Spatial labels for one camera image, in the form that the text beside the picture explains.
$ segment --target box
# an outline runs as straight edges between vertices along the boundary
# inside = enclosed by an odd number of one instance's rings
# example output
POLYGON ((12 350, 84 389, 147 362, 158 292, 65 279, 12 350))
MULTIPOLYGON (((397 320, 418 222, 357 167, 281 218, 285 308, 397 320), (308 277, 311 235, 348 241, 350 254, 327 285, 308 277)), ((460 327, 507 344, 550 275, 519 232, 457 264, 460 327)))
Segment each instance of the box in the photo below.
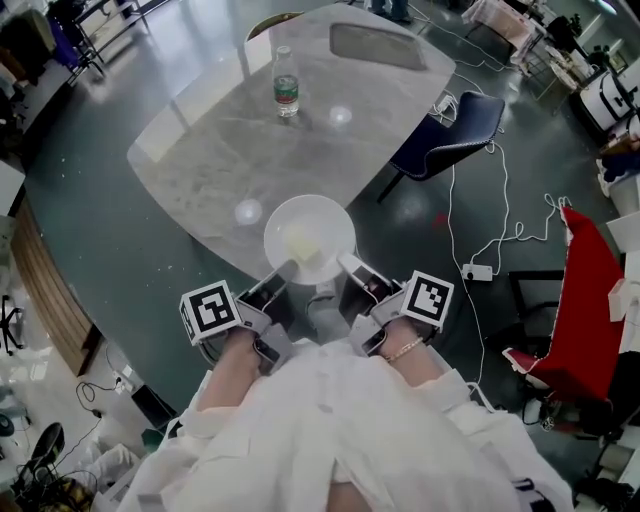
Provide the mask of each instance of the box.
POLYGON ((226 281, 185 293, 180 299, 180 316, 194 346, 242 323, 226 281))

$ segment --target floor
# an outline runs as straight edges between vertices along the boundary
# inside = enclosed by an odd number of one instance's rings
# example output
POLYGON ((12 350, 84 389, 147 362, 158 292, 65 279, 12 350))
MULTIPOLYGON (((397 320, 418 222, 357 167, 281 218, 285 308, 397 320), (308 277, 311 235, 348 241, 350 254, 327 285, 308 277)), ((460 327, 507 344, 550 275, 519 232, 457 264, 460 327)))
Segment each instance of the floor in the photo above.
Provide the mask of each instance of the floor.
MULTIPOLYGON (((189 346, 177 306, 181 293, 219 279, 232 289, 250 283, 177 226, 153 201, 132 172, 126 153, 147 123, 211 61, 242 43, 259 20, 287 10, 309 10, 324 0, 181 0, 153 11, 150 33, 137 27, 108 57, 104 81, 83 77, 57 98, 59 111, 43 138, 26 181, 27 195, 52 256, 74 294, 105 337, 115 342, 132 366, 174 408, 184 407, 202 378, 205 364, 189 346)), ((440 27, 464 35, 459 16, 425 0, 412 3, 440 27)), ((424 23, 412 27, 418 31, 424 23)), ((505 99, 503 129, 496 142, 504 148, 509 170, 509 232, 520 220, 525 234, 545 233, 549 193, 570 198, 573 206, 601 224, 615 216, 601 195, 594 158, 597 147, 568 107, 551 112, 557 98, 537 103, 511 71, 474 67, 487 57, 453 35, 427 26, 422 33, 455 59, 457 73, 485 93, 505 99)), ((504 55, 503 42, 477 30, 472 41, 504 55)), ((475 89, 454 77, 456 96, 475 89)), ((502 231, 505 174, 500 150, 482 151, 456 167, 452 228, 461 264, 502 231)), ((375 199, 392 173, 383 170, 349 207, 360 253, 370 265, 396 279, 414 269, 456 283, 447 228, 452 172, 416 183, 400 182, 382 205, 375 199)), ((491 284, 476 283, 475 301, 483 336, 515 320, 505 272, 558 269, 565 258, 562 225, 556 216, 546 243, 507 243, 501 275, 491 284)), ((493 247, 476 260, 498 262, 493 247)), ((530 290, 538 298, 553 290, 530 290)), ((457 292, 444 334, 434 345, 468 380, 480 370, 482 346, 471 308, 457 292)), ((499 353, 487 350, 483 389, 494 404, 521 408, 517 380, 499 353)), ((543 454, 570 481, 579 478, 596 454, 593 443, 532 428, 543 454)))
MULTIPOLYGON (((29 426, 24 418, 15 419, 16 433, 10 438, 0 438, 0 448, 5 460, 0 461, 0 492, 16 475, 16 465, 23 464, 31 455, 43 430, 53 422, 60 422, 64 429, 66 447, 62 457, 71 452, 85 434, 96 427, 97 420, 82 409, 76 396, 79 380, 72 374, 58 351, 54 348, 43 327, 27 291, 24 288, 15 262, 10 264, 7 293, 13 304, 24 310, 17 319, 13 331, 20 343, 26 347, 14 350, 13 356, 0 351, 0 385, 10 386, 13 396, 5 398, 0 411, 11 405, 27 408, 29 426)), ((105 351, 109 350, 110 364, 122 370, 126 364, 119 349, 103 342, 82 380, 104 388, 114 386, 105 351)), ((90 408, 104 413, 102 420, 85 440, 59 465, 58 472, 65 474, 76 469, 85 454, 87 444, 99 439, 105 446, 123 443, 137 454, 144 454, 140 435, 151 424, 142 415, 126 392, 98 391, 95 401, 84 402, 90 408)))

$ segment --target person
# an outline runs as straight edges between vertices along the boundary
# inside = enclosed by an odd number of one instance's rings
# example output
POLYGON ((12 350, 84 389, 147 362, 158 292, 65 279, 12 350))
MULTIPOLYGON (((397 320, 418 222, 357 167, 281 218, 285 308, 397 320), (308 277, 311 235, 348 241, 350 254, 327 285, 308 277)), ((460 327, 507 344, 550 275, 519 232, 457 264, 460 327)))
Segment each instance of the person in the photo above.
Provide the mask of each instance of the person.
POLYGON ((395 0, 391 2, 391 15, 385 10, 384 4, 385 0, 371 0, 371 12, 383 18, 390 18, 396 23, 403 25, 410 25, 413 21, 411 16, 409 16, 409 0, 395 0))
MULTIPOLYGON (((318 331, 344 334, 335 297, 311 306, 318 331)), ((253 333, 232 330, 118 511, 573 510, 517 416, 488 409, 406 318, 385 330, 368 358, 302 339, 269 376, 253 333)))
POLYGON ((616 155, 605 155, 596 160, 598 182, 605 197, 610 197, 611 186, 640 173, 640 138, 632 134, 629 150, 616 155))

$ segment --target white sleeve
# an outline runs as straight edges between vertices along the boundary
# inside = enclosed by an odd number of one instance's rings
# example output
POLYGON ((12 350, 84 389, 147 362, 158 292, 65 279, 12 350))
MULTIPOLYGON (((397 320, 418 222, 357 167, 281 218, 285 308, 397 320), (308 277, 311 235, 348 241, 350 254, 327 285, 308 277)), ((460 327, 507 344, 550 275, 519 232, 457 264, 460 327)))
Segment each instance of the white sleeve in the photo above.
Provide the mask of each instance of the white sleeve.
POLYGON ((168 437, 176 421, 167 427, 167 435, 158 450, 142 463, 118 507, 118 512, 141 512, 141 500, 158 501, 159 498, 160 502, 170 502, 182 489, 189 470, 209 441, 222 430, 236 410, 236 407, 197 410, 200 396, 210 377, 211 372, 208 371, 189 407, 178 419, 182 426, 178 429, 177 436, 172 439, 168 437))
POLYGON ((489 412, 471 401, 470 389, 456 370, 416 390, 506 474, 519 491, 523 510, 530 511, 537 499, 551 502, 556 512, 574 510, 570 487, 538 453, 520 418, 489 412))

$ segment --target wooden panel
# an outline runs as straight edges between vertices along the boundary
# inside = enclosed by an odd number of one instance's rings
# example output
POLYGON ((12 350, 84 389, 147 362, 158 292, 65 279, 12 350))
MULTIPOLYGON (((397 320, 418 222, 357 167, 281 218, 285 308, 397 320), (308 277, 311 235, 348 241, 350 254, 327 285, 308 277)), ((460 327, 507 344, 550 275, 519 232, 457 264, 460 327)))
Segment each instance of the wooden panel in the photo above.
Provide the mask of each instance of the wooden panel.
POLYGON ((82 375, 98 346, 100 332, 58 273, 26 200, 16 215, 11 249, 25 288, 53 344, 71 371, 82 375))

